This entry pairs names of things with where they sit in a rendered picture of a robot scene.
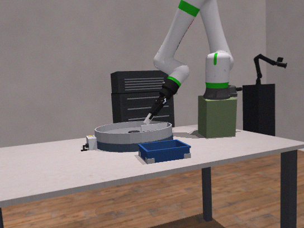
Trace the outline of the blue shallow tray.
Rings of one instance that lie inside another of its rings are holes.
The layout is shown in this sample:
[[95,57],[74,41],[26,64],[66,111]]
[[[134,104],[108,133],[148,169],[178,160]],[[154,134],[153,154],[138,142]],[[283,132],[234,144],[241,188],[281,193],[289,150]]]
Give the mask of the blue shallow tray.
[[191,158],[191,146],[179,140],[138,144],[139,156],[147,164]]

